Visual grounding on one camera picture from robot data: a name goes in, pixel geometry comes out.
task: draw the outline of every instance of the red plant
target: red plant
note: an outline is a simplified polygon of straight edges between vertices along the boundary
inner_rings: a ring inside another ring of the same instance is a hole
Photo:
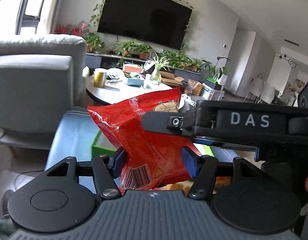
[[[57,25],[55,28],[55,34],[69,34],[69,35],[76,35],[76,36],[83,36],[84,34],[88,33],[89,29],[87,29],[87,24],[81,21],[79,24],[75,26],[66,26]]]
[[[55,27],[55,34],[67,34],[68,30],[66,27],[64,27],[63,25],[56,25]]]

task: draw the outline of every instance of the grey armchair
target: grey armchair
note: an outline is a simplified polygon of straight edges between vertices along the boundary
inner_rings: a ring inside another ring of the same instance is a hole
[[[85,90],[86,47],[72,35],[0,40],[0,144],[50,148],[62,116]]]

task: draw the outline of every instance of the armchair cushion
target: armchair cushion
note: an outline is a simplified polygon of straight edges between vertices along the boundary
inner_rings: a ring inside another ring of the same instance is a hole
[[[55,132],[73,107],[70,56],[0,56],[0,127],[23,133]]]
[[[85,67],[86,51],[85,40],[74,35],[13,35],[0,39],[0,56],[20,54],[71,56],[73,58],[74,100],[78,100],[85,91],[82,71]]]

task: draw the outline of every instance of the yellow can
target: yellow can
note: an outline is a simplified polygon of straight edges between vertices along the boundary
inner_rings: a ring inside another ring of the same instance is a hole
[[[102,88],[106,81],[106,69],[96,68],[94,71],[94,87]]]

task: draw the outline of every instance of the grey textured plastic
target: grey textured plastic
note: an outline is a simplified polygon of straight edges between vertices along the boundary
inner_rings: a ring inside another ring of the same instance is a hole
[[[219,220],[204,201],[186,198],[182,191],[128,190],[116,200],[104,201],[93,217],[68,232],[35,235],[18,230],[11,240],[296,240],[288,230],[251,235]]]

